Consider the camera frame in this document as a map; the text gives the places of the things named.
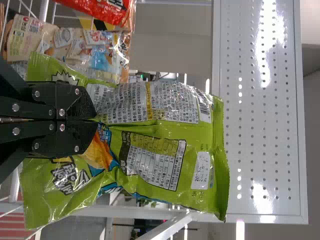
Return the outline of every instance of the cartoon logo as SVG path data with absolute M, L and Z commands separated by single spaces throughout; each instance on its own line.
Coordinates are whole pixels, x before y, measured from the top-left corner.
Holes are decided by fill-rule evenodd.
M 74 76 L 69 75 L 68 72 L 65 72 L 65 70 L 63 70 L 62 73 L 57 71 L 55 75 L 51 76 L 51 81 L 56 82 L 58 80 L 68 82 L 71 85 L 78 85 L 78 81 L 79 81 Z

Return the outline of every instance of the nutrition facts label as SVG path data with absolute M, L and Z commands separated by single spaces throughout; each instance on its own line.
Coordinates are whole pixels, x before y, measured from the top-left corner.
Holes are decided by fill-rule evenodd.
M 201 91 L 180 82 L 133 82 L 112 90 L 88 84 L 87 91 L 104 123 L 165 120 L 198 124 L 199 117 L 211 123 L 209 100 Z
M 147 183 L 176 191 L 187 142 L 122 131 L 120 167 Z

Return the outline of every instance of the perforated shelf panel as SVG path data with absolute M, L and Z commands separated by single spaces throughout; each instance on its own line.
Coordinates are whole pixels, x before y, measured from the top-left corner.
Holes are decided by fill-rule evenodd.
M 308 222 L 296 4 L 220 3 L 218 77 L 230 165 L 228 213 L 248 222 Z

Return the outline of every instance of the plastic packaging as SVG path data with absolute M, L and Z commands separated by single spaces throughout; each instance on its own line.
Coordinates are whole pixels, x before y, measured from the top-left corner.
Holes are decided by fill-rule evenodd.
M 28 77 L 51 81 L 61 72 L 86 87 L 99 114 L 94 120 L 108 125 L 109 177 L 118 186 L 136 197 L 225 220 L 230 178 L 221 99 L 175 81 L 115 86 L 81 77 L 53 58 L 31 55 Z
M 104 124 L 98 125 L 95 137 L 102 144 L 108 141 L 110 144 L 110 132 Z M 97 153 L 101 151 L 95 144 L 91 145 Z M 101 194 L 121 189 L 109 177 L 117 168 L 107 172 L 93 165 L 82 155 L 60 159 L 26 158 L 20 174 L 25 227 L 34 229 L 55 222 L 91 206 Z
M 136 0 L 54 0 L 111 25 L 134 31 Z
M 116 84 L 128 81 L 130 32 L 58 28 L 19 14 L 5 32 L 2 55 L 9 62 L 27 61 L 36 51 L 71 65 L 89 78 Z

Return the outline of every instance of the white label sticker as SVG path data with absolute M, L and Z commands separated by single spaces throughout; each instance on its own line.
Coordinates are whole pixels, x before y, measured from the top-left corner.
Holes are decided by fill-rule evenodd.
M 199 151 L 196 158 L 191 189 L 207 190 L 210 174 L 210 154 L 206 151 Z
M 209 106 L 208 99 L 198 89 L 195 92 L 197 94 L 197 99 L 198 99 L 200 121 L 203 121 L 203 122 L 210 124 L 211 123 L 211 113 L 210 113 L 210 106 Z

